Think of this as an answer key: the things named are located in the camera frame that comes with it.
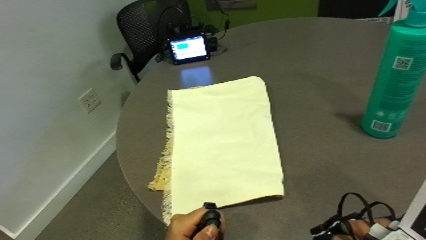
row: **fringe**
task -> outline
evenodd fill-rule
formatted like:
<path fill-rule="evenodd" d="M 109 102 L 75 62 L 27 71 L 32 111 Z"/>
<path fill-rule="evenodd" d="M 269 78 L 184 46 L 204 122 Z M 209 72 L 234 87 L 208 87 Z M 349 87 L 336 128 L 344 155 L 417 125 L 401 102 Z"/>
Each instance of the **fringe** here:
<path fill-rule="evenodd" d="M 163 192 L 163 220 L 167 225 L 171 224 L 172 219 L 172 188 L 171 188 L 171 179 L 172 179 L 172 152 L 173 152 L 173 104 L 172 104 L 172 91 L 168 91 L 168 130 L 167 130 L 167 144 L 163 152 L 163 166 L 164 166 L 164 192 Z"/>

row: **black object in hand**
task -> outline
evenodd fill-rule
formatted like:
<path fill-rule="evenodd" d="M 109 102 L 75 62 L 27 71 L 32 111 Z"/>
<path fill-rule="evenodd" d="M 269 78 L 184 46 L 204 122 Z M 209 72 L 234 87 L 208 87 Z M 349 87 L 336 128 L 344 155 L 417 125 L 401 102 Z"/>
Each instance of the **black object in hand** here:
<path fill-rule="evenodd" d="M 204 207 L 208 209 L 208 211 L 202 215 L 201 221 L 197 226 L 197 230 L 193 233 L 192 238 L 194 238 L 197 233 L 210 224 L 214 224 L 217 228 L 221 227 L 221 213 L 217 211 L 216 203 L 205 202 Z"/>

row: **hand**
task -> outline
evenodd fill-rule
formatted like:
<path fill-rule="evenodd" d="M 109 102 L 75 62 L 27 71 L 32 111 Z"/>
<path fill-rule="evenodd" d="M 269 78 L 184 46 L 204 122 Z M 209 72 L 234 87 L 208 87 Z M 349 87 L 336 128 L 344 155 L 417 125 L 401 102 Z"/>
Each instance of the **hand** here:
<path fill-rule="evenodd" d="M 168 227 L 165 240 L 192 240 L 191 237 L 197 230 L 197 225 L 201 221 L 202 215 L 208 209 L 200 208 L 188 214 L 175 214 Z M 193 240 L 217 240 L 225 232 L 225 218 L 221 214 L 221 228 L 216 225 L 206 226 L 196 235 Z"/>
<path fill-rule="evenodd" d="M 381 224 L 384 227 L 388 227 L 390 224 L 390 220 L 388 218 L 377 218 L 374 219 L 374 222 Z M 364 239 L 365 235 L 370 232 L 370 226 L 366 220 L 364 219 L 350 220 L 349 223 L 357 239 Z M 332 238 L 332 240 L 352 240 L 352 239 L 353 238 L 350 236 L 345 236 L 345 235 L 336 235 Z"/>

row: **chair armrest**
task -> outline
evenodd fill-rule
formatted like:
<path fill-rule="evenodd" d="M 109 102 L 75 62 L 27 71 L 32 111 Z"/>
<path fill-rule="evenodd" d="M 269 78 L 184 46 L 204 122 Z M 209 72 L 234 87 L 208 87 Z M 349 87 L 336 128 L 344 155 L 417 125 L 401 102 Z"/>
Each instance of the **chair armrest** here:
<path fill-rule="evenodd" d="M 112 55 L 111 62 L 109 62 L 109 66 L 111 66 L 112 70 L 123 69 L 121 58 L 124 58 L 128 65 L 131 64 L 131 60 L 129 60 L 128 56 L 124 53 L 116 53 L 115 55 Z"/>

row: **black device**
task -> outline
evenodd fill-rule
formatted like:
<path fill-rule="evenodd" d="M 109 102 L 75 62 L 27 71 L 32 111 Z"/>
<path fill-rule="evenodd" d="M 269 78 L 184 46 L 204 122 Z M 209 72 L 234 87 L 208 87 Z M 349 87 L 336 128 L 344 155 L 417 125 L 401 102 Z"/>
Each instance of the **black device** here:
<path fill-rule="evenodd" d="M 206 226 L 214 224 L 217 228 L 221 227 L 221 213 L 217 211 L 216 203 L 205 202 L 204 207 L 208 209 L 208 211 L 202 215 L 197 230 L 192 235 L 192 239 Z"/>
<path fill-rule="evenodd" d="M 171 36 L 168 47 L 175 65 L 210 59 L 209 43 L 200 31 L 188 31 Z"/>
<path fill-rule="evenodd" d="M 208 37 L 208 47 L 210 49 L 210 52 L 217 51 L 217 46 L 218 46 L 217 37 Z"/>

